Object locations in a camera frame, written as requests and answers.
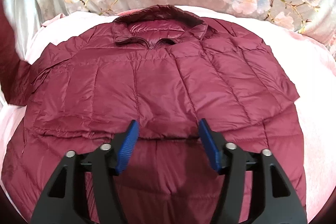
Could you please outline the maroon quilted down jacket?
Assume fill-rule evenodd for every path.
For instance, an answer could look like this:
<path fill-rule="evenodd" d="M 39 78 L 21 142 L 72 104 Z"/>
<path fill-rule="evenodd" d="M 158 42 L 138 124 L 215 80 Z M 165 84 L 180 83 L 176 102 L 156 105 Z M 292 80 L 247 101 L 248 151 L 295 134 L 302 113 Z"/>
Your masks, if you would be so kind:
<path fill-rule="evenodd" d="M 25 107 L 2 181 L 29 223 L 306 223 L 294 83 L 263 39 L 152 6 L 30 64 L 1 15 L 1 89 Z"/>

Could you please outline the pink fleece blanket with bows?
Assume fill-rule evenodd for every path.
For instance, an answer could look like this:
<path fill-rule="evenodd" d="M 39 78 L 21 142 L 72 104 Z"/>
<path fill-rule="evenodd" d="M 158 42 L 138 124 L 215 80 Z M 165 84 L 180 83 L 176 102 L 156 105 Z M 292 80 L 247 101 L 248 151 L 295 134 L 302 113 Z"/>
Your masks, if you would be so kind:
<path fill-rule="evenodd" d="M 1 16 L 1 88 L 25 112 L 1 150 L 1 180 L 30 219 L 61 158 L 94 151 L 130 121 L 139 135 L 116 187 L 130 223 L 209 223 L 223 178 L 198 122 L 273 152 L 308 221 L 335 187 L 335 61 L 313 39 L 255 19 L 157 5 L 75 12 L 19 58 Z"/>

